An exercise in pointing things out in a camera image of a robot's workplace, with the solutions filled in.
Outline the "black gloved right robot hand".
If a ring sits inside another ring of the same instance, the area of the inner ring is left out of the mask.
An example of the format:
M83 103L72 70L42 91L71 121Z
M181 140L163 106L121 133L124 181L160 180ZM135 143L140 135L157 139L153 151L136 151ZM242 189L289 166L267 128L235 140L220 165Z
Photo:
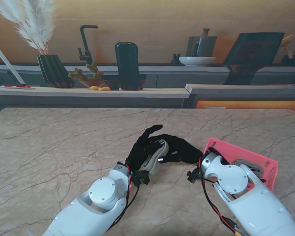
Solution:
M185 139L168 134L157 136L157 139L164 140L169 150L165 156L159 157L159 163L184 162L187 164L197 164L203 157L203 153L189 144Z

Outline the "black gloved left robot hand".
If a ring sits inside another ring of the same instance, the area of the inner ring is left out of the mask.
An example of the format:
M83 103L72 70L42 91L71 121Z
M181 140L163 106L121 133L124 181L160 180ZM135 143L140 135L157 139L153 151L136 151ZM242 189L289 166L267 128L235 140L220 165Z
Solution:
M153 125L147 128L137 139L126 158L125 163L131 171L139 170L149 155L153 155L163 144L159 141L151 141L149 136L155 131L160 130L163 125Z

